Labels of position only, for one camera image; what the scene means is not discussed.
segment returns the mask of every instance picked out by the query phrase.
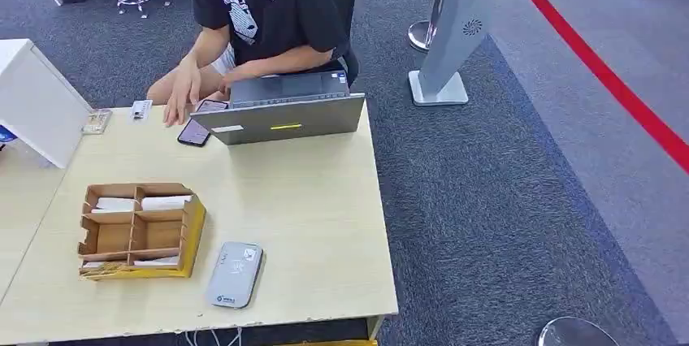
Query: gray carpet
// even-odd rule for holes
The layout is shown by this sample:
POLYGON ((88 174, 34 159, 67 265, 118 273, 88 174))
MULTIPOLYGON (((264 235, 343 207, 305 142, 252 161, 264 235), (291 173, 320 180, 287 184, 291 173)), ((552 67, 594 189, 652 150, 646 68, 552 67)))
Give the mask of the gray carpet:
MULTIPOLYGON (((689 139, 689 0, 551 0, 689 139)), ((689 175, 622 108, 530 0, 493 0, 492 36, 675 337, 689 342, 689 175)))
MULTIPOLYGON (((193 40, 189 0, 173 1, 140 20, 118 16, 112 0, 0 0, 0 38, 32 38, 92 104, 126 106, 193 40)), ((429 2, 357 0, 353 23, 362 60, 354 88, 368 93, 400 303, 382 344, 528 345, 563 314, 597 321, 622 345, 676 344, 490 38, 461 69, 468 105, 412 105, 405 77, 423 57, 404 35, 429 2)), ((358 338, 362 329, 252 329, 245 344, 358 338)), ((184 341, 79 344, 174 343, 184 341)))

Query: cable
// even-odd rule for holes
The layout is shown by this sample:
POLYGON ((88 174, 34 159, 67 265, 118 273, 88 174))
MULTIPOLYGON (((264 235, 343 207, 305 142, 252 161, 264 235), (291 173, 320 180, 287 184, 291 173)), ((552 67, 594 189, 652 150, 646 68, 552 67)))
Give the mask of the cable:
POLYGON ((213 338, 215 338, 215 345, 220 346, 220 341, 218 340, 218 336, 215 334, 215 330, 211 328, 210 333, 213 334, 213 338))
MULTIPOLYGON (((215 339, 215 345, 220 346, 220 339, 218 338, 218 335, 215 334, 215 330, 210 329, 210 333, 213 335, 213 338, 215 339)), ((187 344, 189 346, 198 346, 197 334, 198 331, 194 331, 192 342, 192 340, 189 338, 189 331, 184 332, 184 338, 187 340, 187 344)), ((238 346, 241 346, 241 327, 237 327, 237 335, 235 335, 234 339, 232 339, 232 342, 227 344, 227 346, 232 346, 237 340, 239 340, 238 346)))
POLYGON ((241 346, 241 327, 237 327, 237 335, 235 335, 235 338, 232 340, 232 342, 227 344, 227 346, 232 346, 236 340, 239 340, 239 346, 241 346))
POLYGON ((194 346, 192 341, 189 339, 189 332, 188 331, 184 332, 184 338, 187 340, 187 343, 189 344, 189 346, 194 346))

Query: man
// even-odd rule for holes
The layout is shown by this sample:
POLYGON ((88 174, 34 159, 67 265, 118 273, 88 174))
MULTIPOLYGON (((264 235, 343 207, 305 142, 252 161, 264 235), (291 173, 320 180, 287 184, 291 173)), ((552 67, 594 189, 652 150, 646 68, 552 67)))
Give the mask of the man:
POLYGON ((148 91, 167 125, 188 102, 227 100, 232 82, 315 68, 348 44, 333 0, 193 0, 193 13, 196 43, 148 91))

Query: graphic print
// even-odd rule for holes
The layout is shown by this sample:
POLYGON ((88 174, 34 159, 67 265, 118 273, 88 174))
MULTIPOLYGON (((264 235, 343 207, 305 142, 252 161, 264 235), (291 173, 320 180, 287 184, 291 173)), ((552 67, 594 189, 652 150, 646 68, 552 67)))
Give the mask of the graphic print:
POLYGON ((237 36, 241 37, 241 40, 245 41, 246 44, 252 45, 256 42, 258 26, 251 15, 249 5, 246 4, 245 0, 223 0, 223 2, 230 6, 229 13, 237 36))

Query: laptop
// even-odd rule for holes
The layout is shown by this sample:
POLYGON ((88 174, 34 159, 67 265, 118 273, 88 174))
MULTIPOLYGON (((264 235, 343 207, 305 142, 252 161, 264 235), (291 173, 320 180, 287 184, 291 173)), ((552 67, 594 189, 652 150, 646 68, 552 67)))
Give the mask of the laptop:
POLYGON ((338 71, 237 82, 231 95, 226 110, 191 114, 226 145, 356 132, 365 100, 338 71))

